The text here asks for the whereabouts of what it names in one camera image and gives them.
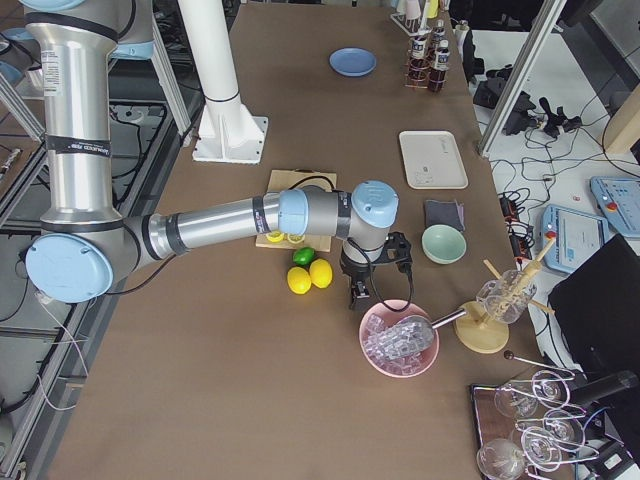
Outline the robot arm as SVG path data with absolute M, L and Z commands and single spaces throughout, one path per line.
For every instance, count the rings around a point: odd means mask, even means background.
M 290 188 L 205 210 L 126 218 L 112 200 L 107 66 L 154 52 L 148 1 L 28 1 L 25 20 L 41 51 L 51 205 L 26 254 L 34 286 L 65 303 L 109 293 L 166 258 L 274 231 L 339 238 L 351 297 L 366 297 L 377 265 L 406 268 L 410 246 L 392 226 L 399 199 L 370 180 L 352 192 Z

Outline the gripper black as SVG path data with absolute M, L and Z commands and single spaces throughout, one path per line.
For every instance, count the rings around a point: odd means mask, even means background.
M 349 309 L 364 312 L 371 307 L 367 282 L 371 276 L 371 259 L 357 243 L 344 243 L 340 257 L 342 272 L 349 277 Z

